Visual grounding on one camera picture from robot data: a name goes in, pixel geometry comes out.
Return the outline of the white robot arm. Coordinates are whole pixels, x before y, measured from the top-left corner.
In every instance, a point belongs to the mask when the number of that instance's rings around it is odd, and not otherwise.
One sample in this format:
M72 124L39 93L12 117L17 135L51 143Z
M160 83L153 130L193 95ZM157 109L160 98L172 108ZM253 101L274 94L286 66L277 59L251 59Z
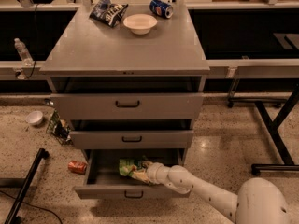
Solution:
M249 179L233 194L180 165L167 167L159 162L142 161L132 171L133 178L145 183L162 184L179 194L190 191L197 194L234 224L290 224L283 194L266 179Z

